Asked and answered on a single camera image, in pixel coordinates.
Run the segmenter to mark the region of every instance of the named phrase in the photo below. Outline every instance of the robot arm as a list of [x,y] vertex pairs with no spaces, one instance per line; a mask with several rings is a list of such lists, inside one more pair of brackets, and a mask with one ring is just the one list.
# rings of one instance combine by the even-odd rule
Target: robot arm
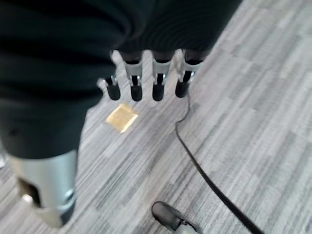
[[0,137],[21,197],[61,227],[74,210],[85,115],[102,96],[97,80],[114,74],[110,51],[144,28],[153,5],[8,2],[0,3]]

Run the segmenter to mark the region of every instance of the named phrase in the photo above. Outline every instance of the robotic hand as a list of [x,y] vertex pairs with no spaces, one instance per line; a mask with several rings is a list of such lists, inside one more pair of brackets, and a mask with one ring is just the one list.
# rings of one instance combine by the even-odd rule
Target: robotic hand
[[[178,98],[186,96],[190,83],[196,72],[202,65],[203,60],[211,50],[194,51],[183,50],[183,61],[179,70],[179,77],[176,84],[175,95]],[[174,51],[153,53],[153,99],[161,101],[164,97],[165,84],[168,80],[168,72]],[[120,52],[131,86],[131,97],[134,101],[142,99],[142,51],[135,53]],[[120,88],[115,75],[105,78],[107,93],[112,100],[120,99]]]

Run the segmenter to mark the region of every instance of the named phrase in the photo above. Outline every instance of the black fabric sleeve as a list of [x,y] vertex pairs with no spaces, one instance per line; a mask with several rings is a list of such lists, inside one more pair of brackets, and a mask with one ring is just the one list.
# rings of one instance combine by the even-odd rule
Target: black fabric sleeve
[[0,137],[8,153],[78,149],[87,110],[114,73],[110,51],[140,34],[144,0],[0,1]]

